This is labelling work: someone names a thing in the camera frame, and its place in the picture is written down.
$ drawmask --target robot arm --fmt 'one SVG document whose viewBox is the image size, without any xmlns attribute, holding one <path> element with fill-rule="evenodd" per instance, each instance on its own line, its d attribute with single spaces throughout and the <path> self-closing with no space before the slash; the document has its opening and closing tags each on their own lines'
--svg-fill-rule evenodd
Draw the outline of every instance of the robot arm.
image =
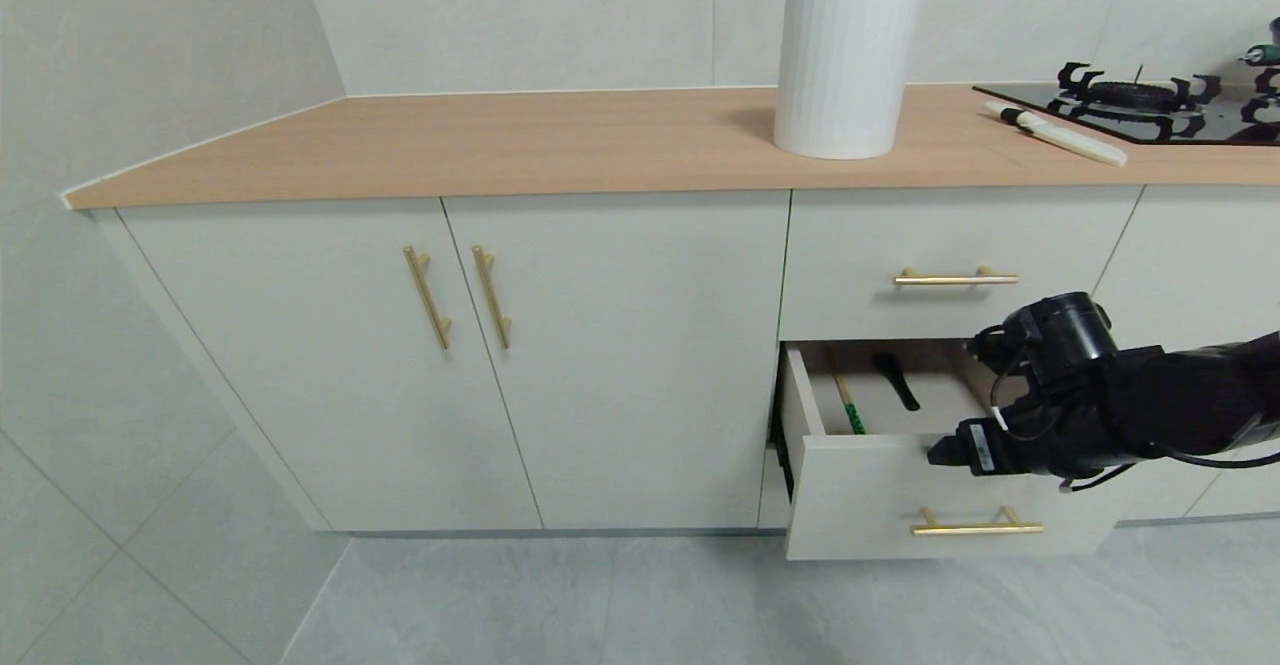
<svg viewBox="0 0 1280 665">
<path fill-rule="evenodd" d="M 1119 350 L 1110 327 L 1105 311 L 1074 292 L 978 332 L 966 350 L 997 373 L 993 416 L 964 419 L 929 450 L 929 463 L 1071 481 L 1157 457 L 1221 468 L 1280 463 L 1280 454 L 1202 459 L 1280 437 L 1280 332 L 1201 350 Z M 1029 391 L 995 407 L 1009 377 L 1027 379 Z"/>
</svg>

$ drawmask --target gold bar handle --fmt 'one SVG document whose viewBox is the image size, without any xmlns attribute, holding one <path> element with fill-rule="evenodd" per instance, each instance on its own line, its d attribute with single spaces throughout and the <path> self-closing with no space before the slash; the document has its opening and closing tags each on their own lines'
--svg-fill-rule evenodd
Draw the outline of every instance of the gold bar handle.
<svg viewBox="0 0 1280 665">
<path fill-rule="evenodd" d="M 502 308 L 498 306 L 498 293 L 493 290 L 493 252 L 485 252 L 484 247 L 475 246 L 471 254 L 476 256 L 476 270 L 480 270 L 480 285 L 484 286 L 485 301 L 489 301 L 489 311 L 493 313 L 493 324 L 498 326 L 498 341 L 503 350 L 511 350 L 511 318 L 504 318 Z"/>
<path fill-rule="evenodd" d="M 902 274 L 893 278 L 893 285 L 1018 285 L 1018 279 L 1014 274 L 997 276 L 986 265 L 974 276 L 922 276 L 915 269 L 902 269 Z"/>
<path fill-rule="evenodd" d="M 1000 506 L 1000 514 L 1005 515 L 1007 523 L 974 523 L 969 526 L 941 526 L 933 517 L 933 510 L 920 506 L 920 515 L 924 518 L 923 526 L 911 526 L 913 536 L 1019 536 L 1043 533 L 1043 523 L 1024 523 L 1014 514 L 1014 509 L 1007 505 Z"/>
<path fill-rule="evenodd" d="M 408 272 L 413 274 L 417 295 L 421 297 L 422 306 L 426 308 L 426 318 L 431 320 L 431 329 L 435 331 L 435 339 L 440 341 L 440 350 L 448 350 L 449 326 L 452 326 L 453 320 L 440 317 L 439 309 L 435 309 L 435 301 L 431 299 L 431 290 L 426 286 L 426 278 L 422 274 L 426 270 L 426 263 L 430 263 L 431 256 L 426 254 L 426 252 L 417 254 L 417 252 L 413 252 L 412 246 L 404 246 L 404 261 L 408 263 Z"/>
</svg>

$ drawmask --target cooktop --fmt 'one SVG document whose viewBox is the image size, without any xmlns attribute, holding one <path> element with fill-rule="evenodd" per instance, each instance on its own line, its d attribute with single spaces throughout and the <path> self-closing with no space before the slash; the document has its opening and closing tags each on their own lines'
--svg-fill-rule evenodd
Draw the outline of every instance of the cooktop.
<svg viewBox="0 0 1280 665">
<path fill-rule="evenodd" d="M 1102 72 L 1088 66 L 1066 64 L 1057 84 L 1011 82 L 974 90 L 1138 145 L 1280 145 L 1280 68 L 1263 69 L 1252 90 L 1224 92 L 1216 75 L 1167 83 L 1098 81 Z"/>
</svg>

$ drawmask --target kitchen knife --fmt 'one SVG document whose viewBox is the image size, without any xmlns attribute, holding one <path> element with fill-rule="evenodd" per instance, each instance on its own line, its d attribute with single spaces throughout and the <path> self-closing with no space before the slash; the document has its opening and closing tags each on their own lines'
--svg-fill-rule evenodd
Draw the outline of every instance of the kitchen knife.
<svg viewBox="0 0 1280 665">
<path fill-rule="evenodd" d="M 988 100 L 987 113 L 992 113 L 997 118 L 1002 119 L 1002 121 L 1011 124 L 1011 127 L 1016 127 L 1029 136 L 1036 136 L 1043 142 L 1051 142 L 1051 145 L 1056 145 L 1061 147 L 1061 150 L 1070 150 L 1071 153 L 1084 155 L 1085 159 L 1097 160 L 1097 162 L 1106 162 L 1107 165 L 1115 165 L 1115 168 L 1124 168 L 1124 164 L 1129 162 L 1129 155 L 1125 153 L 1124 150 L 1106 145 L 1106 142 L 1094 139 L 1089 136 L 1080 136 L 1080 133 L 1074 129 L 1056 127 L 1056 124 L 1046 121 L 1042 116 L 1034 113 L 1028 113 L 1024 109 L 1015 107 L 1014 105 Z"/>
</svg>

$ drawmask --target wooden countertop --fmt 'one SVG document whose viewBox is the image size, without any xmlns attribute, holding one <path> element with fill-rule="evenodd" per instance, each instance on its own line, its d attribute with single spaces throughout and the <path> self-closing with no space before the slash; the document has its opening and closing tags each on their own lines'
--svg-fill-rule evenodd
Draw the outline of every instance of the wooden countertop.
<svg viewBox="0 0 1280 665">
<path fill-rule="evenodd" d="M 353 97 L 68 192 L 70 208 L 557 192 L 960 185 L 1280 185 L 1280 147 L 1129 145 L 1092 162 L 980 114 L 964 84 L 906 90 L 892 153 L 772 145 L 773 88 Z"/>
</svg>

